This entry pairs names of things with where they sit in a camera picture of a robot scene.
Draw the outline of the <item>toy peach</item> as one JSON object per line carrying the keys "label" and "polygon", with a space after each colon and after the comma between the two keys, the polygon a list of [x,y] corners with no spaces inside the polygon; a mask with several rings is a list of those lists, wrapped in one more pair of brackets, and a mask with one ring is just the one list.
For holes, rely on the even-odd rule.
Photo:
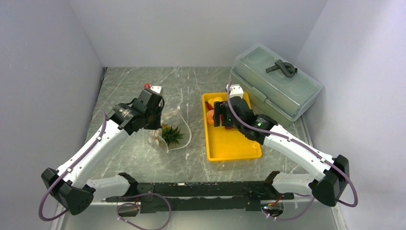
{"label": "toy peach", "polygon": [[208,124],[214,126],[214,110],[209,110],[206,113],[206,121]]}

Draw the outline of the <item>orange toy pineapple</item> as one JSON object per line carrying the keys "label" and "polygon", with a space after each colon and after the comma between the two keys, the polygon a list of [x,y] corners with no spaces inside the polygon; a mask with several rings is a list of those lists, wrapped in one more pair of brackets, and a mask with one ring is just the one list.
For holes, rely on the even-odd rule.
{"label": "orange toy pineapple", "polygon": [[170,147],[171,145],[179,145],[183,137],[184,133],[181,132],[179,126],[162,124],[160,129],[151,132],[150,143]]}

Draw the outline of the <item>clear zip top bag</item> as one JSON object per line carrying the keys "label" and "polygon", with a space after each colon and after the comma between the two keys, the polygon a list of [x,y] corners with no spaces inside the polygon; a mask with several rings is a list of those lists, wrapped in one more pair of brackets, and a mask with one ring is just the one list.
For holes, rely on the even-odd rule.
{"label": "clear zip top bag", "polygon": [[170,153],[187,147],[192,132],[181,113],[181,106],[162,113],[161,128],[151,130],[148,143],[155,150]]}

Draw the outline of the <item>yellow plastic tray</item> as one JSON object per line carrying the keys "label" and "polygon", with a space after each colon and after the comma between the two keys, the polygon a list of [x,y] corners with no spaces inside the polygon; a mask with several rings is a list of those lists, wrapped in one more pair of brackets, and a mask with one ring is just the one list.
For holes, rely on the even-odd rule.
{"label": "yellow plastic tray", "polygon": [[261,145],[247,139],[237,129],[214,127],[208,122],[207,112],[210,100],[226,99],[225,92],[204,93],[202,95],[203,124],[205,129],[206,156],[209,161],[252,160],[262,156]]}

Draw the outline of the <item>yellow toy lemon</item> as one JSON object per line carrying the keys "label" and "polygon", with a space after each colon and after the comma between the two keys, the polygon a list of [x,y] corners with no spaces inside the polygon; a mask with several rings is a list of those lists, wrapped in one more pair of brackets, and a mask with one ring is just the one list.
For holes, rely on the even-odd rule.
{"label": "yellow toy lemon", "polygon": [[214,107],[214,104],[215,104],[216,102],[223,102],[223,101],[224,101],[224,99],[223,99],[222,97],[217,96],[217,97],[215,97],[215,98],[209,99],[207,102],[208,102],[212,107]]}

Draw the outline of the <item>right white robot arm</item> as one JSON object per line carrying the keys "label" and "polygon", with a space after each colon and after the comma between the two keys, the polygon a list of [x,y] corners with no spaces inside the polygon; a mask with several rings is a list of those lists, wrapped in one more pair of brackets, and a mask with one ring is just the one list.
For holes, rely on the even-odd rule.
{"label": "right white robot arm", "polygon": [[247,139],[270,147],[293,160],[306,174],[290,175],[272,172],[264,185],[264,194],[270,199],[280,194],[296,193],[313,196],[320,203],[333,207],[350,182],[349,160],[323,153],[296,139],[283,126],[265,114],[254,114],[246,100],[232,97],[230,101],[212,102],[214,126],[233,127]]}

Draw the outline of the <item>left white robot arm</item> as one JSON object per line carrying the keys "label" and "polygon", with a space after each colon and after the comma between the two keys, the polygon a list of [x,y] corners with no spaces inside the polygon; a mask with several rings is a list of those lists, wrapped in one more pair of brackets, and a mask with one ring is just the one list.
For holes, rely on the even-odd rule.
{"label": "left white robot arm", "polygon": [[[132,201],[138,194],[138,182],[125,172],[104,179],[90,179],[92,168],[115,146],[141,129],[156,130],[165,101],[147,102],[135,98],[131,104],[120,103],[113,110],[103,113],[100,128],[90,140],[67,162],[57,169],[47,168],[41,175],[47,191],[40,201],[38,216],[43,221],[52,221],[69,212],[77,215],[91,202],[113,196]],[[47,218],[43,214],[44,204],[52,196],[65,210]]]}

